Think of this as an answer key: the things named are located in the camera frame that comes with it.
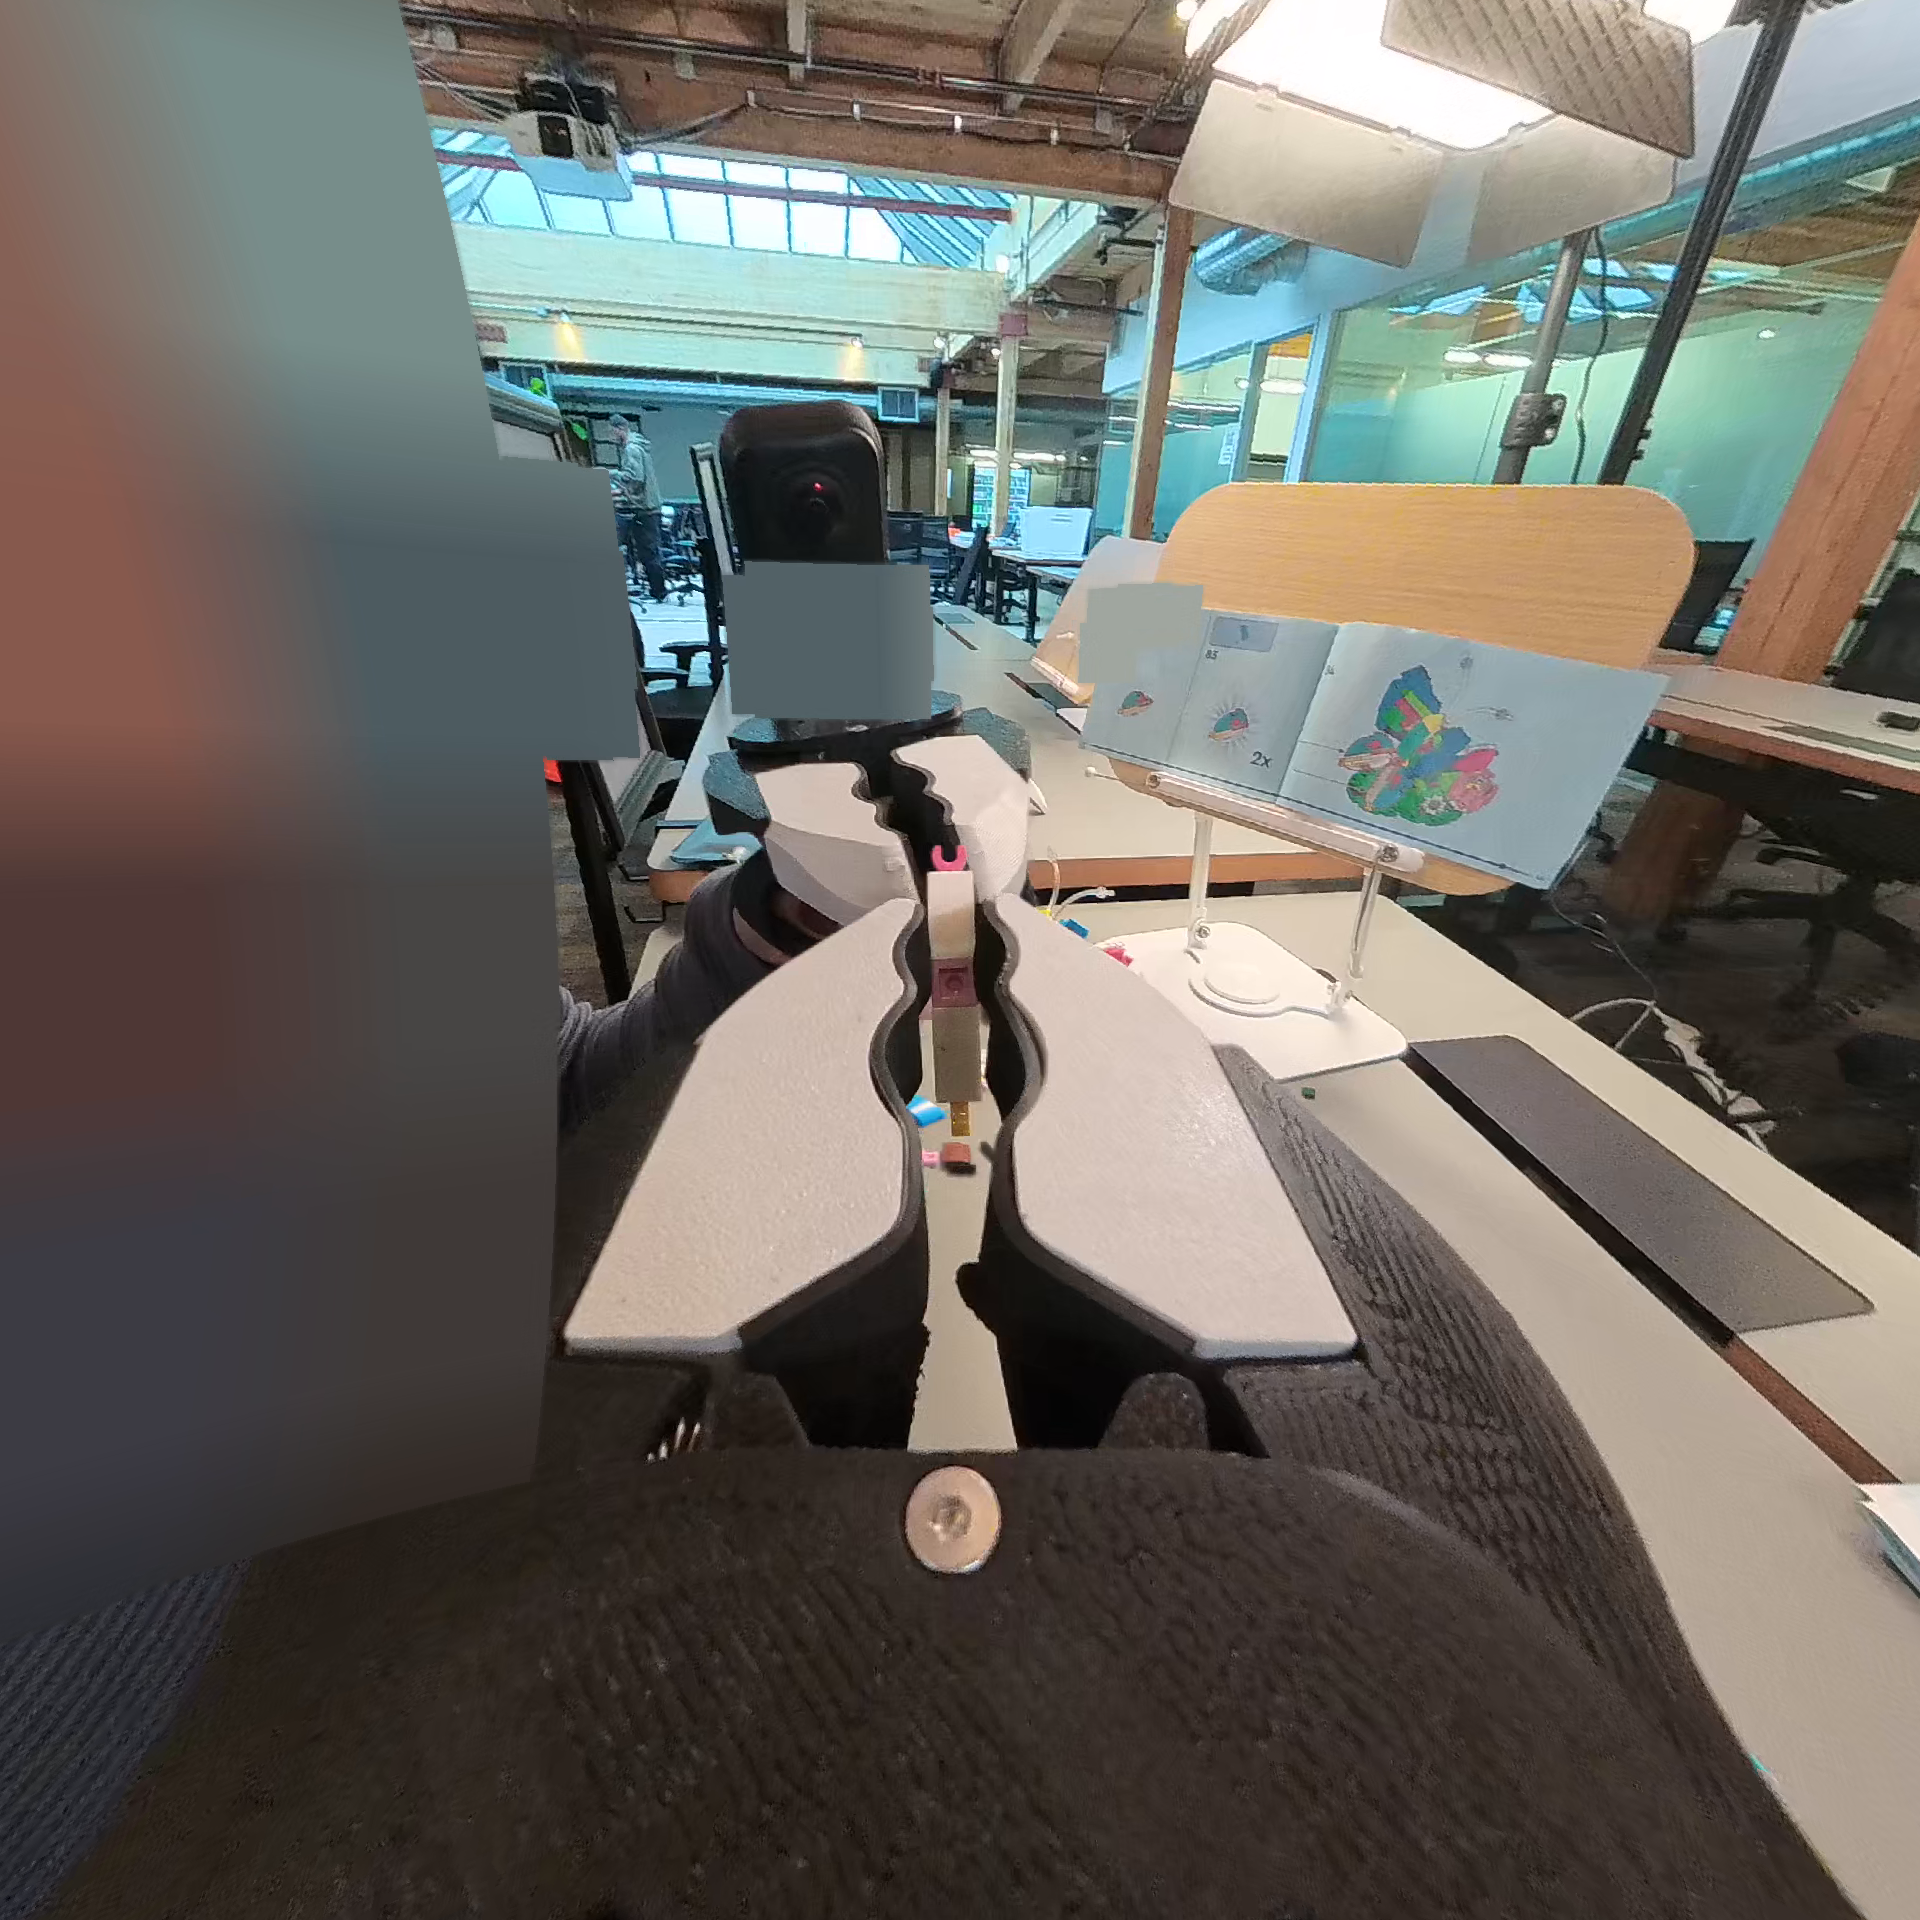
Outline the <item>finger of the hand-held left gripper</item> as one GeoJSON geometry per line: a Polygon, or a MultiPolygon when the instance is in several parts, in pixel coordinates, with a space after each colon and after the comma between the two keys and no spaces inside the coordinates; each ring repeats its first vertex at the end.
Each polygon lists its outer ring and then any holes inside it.
{"type": "Polygon", "coordinates": [[[1030,781],[980,736],[896,750],[896,827],[932,873],[971,879],[978,903],[1024,891],[1030,809],[1030,781]]]}
{"type": "Polygon", "coordinates": [[[786,762],[762,774],[762,847],[775,880],[834,927],[918,901],[906,839],[882,821],[850,759],[786,762]]]}

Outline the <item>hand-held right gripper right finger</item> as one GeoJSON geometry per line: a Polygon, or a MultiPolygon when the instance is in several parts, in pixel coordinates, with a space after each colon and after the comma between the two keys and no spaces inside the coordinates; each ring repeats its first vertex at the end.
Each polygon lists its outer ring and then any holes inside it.
{"type": "Polygon", "coordinates": [[[987,1323],[1178,1363],[1351,1359],[1354,1321],[1203,1034],[1015,897],[980,911],[977,966],[999,1106],[987,1323]]]}

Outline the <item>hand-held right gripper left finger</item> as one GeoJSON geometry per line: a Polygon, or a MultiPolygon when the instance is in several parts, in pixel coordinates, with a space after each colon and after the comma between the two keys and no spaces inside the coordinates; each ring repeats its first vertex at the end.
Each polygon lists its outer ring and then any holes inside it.
{"type": "Polygon", "coordinates": [[[707,1031],[562,1330],[578,1359],[720,1360],[825,1334],[875,1275],[923,1311],[921,1133],[889,1043],[918,1038],[899,898],[707,1031]]]}

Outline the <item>white and pink lego assembly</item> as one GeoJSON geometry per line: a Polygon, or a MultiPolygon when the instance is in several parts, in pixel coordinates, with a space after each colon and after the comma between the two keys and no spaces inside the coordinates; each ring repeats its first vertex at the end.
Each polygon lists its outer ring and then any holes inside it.
{"type": "Polygon", "coordinates": [[[932,1098],[944,1104],[951,1142],[974,1135],[983,1093],[980,1014],[977,1000],[977,883],[966,848],[932,847],[926,875],[929,1043],[932,1098]]]}

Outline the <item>person's left forearm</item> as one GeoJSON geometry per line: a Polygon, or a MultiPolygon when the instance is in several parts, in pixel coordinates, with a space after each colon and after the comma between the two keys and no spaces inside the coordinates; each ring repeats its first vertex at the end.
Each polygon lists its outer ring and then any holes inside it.
{"type": "Polygon", "coordinates": [[[734,891],[747,870],[705,880],[687,906],[681,941],[631,998],[595,1010],[560,992],[560,1135],[668,1055],[692,1045],[769,967],[737,931],[734,891]]]}

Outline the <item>pile of loose lego pieces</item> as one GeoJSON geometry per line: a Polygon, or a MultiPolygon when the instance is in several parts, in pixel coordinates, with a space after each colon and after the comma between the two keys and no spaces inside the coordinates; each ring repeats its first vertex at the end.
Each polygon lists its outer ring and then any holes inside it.
{"type": "MultiPolygon", "coordinates": [[[[985,1010],[980,998],[992,985],[992,981],[998,978],[998,967],[999,967],[999,962],[992,960],[985,954],[985,942],[987,942],[985,933],[978,931],[977,933],[977,967],[974,967],[974,975],[977,975],[977,1000],[978,1000],[978,1014],[980,1014],[980,1048],[983,1048],[983,1093],[980,1093],[980,1098],[985,1098],[985,1093],[987,1093],[985,1064],[987,1064],[987,1055],[990,1055],[990,1014],[985,1010]]],[[[921,1019],[929,1030],[929,1006],[923,1008],[921,1019]]],[[[951,1136],[950,1136],[947,1109],[944,1109],[944,1104],[940,1104],[932,1098],[932,1067],[930,1067],[930,1093],[921,1093],[921,1096],[911,1098],[908,1111],[921,1129],[944,1129],[943,1142],[921,1153],[921,1162],[923,1162],[926,1169],[943,1169],[943,1170],[954,1173],[954,1175],[977,1173],[977,1153],[974,1153],[971,1138],[968,1144],[959,1144],[959,1142],[951,1142],[951,1136]]]]}

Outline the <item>lego instruction booklet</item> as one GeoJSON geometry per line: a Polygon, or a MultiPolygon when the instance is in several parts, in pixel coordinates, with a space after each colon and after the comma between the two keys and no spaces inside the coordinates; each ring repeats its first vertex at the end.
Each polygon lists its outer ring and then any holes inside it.
{"type": "Polygon", "coordinates": [[[1210,610],[1199,590],[1095,590],[1083,741],[1553,887],[1666,679],[1375,623],[1210,610]]]}

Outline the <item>person's left hand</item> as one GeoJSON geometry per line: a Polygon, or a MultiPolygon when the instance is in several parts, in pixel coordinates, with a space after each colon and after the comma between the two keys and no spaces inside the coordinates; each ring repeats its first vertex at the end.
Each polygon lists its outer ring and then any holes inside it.
{"type": "Polygon", "coordinates": [[[783,887],[766,851],[742,863],[727,883],[734,933],[769,969],[780,969],[842,928],[842,922],[783,887]]]}

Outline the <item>clear book stand white base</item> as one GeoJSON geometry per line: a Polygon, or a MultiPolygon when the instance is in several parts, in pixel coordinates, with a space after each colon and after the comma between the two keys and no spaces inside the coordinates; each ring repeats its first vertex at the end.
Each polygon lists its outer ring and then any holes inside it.
{"type": "Polygon", "coordinates": [[[1407,1055],[1401,1031],[1362,1006],[1355,991],[1382,883],[1420,873],[1425,855],[1418,848],[1163,766],[1116,759],[1111,768],[1122,784],[1191,814],[1187,928],[1129,933],[1116,944],[1138,978],[1210,1043],[1247,1049],[1282,1083],[1385,1065],[1407,1055]],[[1211,918],[1214,824],[1319,848],[1360,866],[1351,947],[1340,971],[1327,976],[1260,931],[1211,918]]]}

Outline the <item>pale desk divider panel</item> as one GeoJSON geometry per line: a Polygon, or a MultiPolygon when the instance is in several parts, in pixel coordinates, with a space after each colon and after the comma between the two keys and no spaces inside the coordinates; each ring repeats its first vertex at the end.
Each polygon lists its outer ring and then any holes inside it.
{"type": "Polygon", "coordinates": [[[1083,679],[1082,632],[1089,617],[1092,590],[1120,585],[1150,585],[1160,579],[1163,542],[1110,535],[1092,544],[1083,565],[1074,573],[1048,625],[1034,656],[1030,681],[1035,698],[1055,709],[1083,709],[1090,703],[1092,685],[1083,679]]]}

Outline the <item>brown wooden support column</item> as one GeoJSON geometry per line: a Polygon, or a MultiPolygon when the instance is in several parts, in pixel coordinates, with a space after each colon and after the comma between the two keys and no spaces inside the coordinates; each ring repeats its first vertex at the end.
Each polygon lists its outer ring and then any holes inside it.
{"type": "Polygon", "coordinates": [[[1136,432],[1122,501],[1122,533],[1155,538],[1170,378],[1178,363],[1184,287],[1193,258],[1193,214],[1166,205],[1147,299],[1147,342],[1136,399],[1136,432]]]}

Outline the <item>black table inset panel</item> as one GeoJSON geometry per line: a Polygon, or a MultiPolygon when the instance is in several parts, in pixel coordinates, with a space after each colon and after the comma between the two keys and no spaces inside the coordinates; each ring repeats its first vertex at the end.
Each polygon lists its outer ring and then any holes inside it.
{"type": "Polygon", "coordinates": [[[1412,1043],[1452,1111],[1695,1330],[1745,1338],[1872,1304],[1523,1041],[1412,1043]]]}

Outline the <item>wooden desk divider panel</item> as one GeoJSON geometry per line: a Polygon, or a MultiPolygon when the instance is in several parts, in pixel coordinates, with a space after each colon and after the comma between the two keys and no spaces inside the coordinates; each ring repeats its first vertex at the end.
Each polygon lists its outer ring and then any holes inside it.
{"type": "Polygon", "coordinates": [[[1375,623],[1643,669],[1695,568],[1639,488],[1228,485],[1156,546],[1210,610],[1375,623]]]}

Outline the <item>grey light stand pole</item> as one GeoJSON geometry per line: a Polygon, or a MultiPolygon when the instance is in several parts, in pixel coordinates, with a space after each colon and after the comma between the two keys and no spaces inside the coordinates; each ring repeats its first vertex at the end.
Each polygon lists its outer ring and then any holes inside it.
{"type": "Polygon", "coordinates": [[[1599,229],[1591,226],[1572,232],[1559,248],[1521,391],[1513,399],[1502,425],[1492,475],[1497,488],[1515,488],[1523,483],[1531,453],[1558,439],[1559,425],[1566,416],[1568,401],[1563,393],[1550,391],[1550,379],[1555,358],[1563,344],[1578,285],[1595,239],[1599,229]]]}

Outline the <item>studio light panel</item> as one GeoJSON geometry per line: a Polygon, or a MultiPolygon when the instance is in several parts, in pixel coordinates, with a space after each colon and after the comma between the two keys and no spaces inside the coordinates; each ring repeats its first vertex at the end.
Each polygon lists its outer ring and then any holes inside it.
{"type": "Polygon", "coordinates": [[[1409,265],[1439,191],[1468,258],[1666,202],[1697,149],[1695,50],[1726,5],[1260,5],[1211,58],[1169,187],[1200,221],[1409,265]]]}

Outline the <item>white ceiling projector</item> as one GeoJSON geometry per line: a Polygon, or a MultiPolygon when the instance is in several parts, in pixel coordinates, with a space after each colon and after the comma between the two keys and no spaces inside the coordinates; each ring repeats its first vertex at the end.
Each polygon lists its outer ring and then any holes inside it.
{"type": "Polygon", "coordinates": [[[499,125],[515,162],[548,199],[624,205],[634,178],[622,159],[614,95],[560,71],[527,71],[499,125]]]}

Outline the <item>black mesh office chair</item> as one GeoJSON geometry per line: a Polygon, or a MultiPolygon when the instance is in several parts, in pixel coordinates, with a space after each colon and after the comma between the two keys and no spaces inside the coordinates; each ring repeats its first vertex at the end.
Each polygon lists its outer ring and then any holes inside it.
{"type": "Polygon", "coordinates": [[[1736,793],[1762,827],[1759,863],[1804,861],[1833,871],[1820,894],[1740,886],[1711,911],[1715,922],[1804,922],[1806,978],[1784,995],[1810,1008],[1842,933],[1880,947],[1897,976],[1915,975],[1915,933],[1880,911],[1880,894],[1918,879],[1915,784],[1918,577],[1894,574],[1835,681],[1794,688],[1767,720],[1779,736],[1818,750],[1746,776],[1736,793]]]}

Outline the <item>black light stand pole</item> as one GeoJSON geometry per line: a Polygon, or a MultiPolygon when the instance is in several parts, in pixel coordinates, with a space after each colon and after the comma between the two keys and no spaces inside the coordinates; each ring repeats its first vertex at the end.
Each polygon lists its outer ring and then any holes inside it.
{"type": "Polygon", "coordinates": [[[1804,2],[1750,2],[1736,7],[1736,24],[1759,25],[1759,38],[1720,134],[1712,170],[1702,187],[1684,245],[1673,263],[1665,306],[1654,323],[1639,368],[1623,401],[1616,432],[1601,463],[1599,485],[1603,488],[1623,485],[1643,453],[1658,399],[1673,355],[1683,344],[1697,293],[1707,277],[1712,255],[1759,144],[1774,91],[1782,86],[1804,13],[1804,2]]]}

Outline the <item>large wooden beam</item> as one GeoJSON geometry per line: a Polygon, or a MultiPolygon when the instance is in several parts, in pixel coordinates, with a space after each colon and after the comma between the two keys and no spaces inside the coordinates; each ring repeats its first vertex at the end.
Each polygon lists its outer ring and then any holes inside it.
{"type": "MultiPolygon", "coordinates": [[[[1895,263],[1802,478],[1750,585],[1724,669],[1818,681],[1875,584],[1918,490],[1918,240],[1895,263]]],[[[1663,927],[1722,871],[1740,832],[1732,802],[1660,784],[1607,871],[1616,922],[1663,927]]]]}

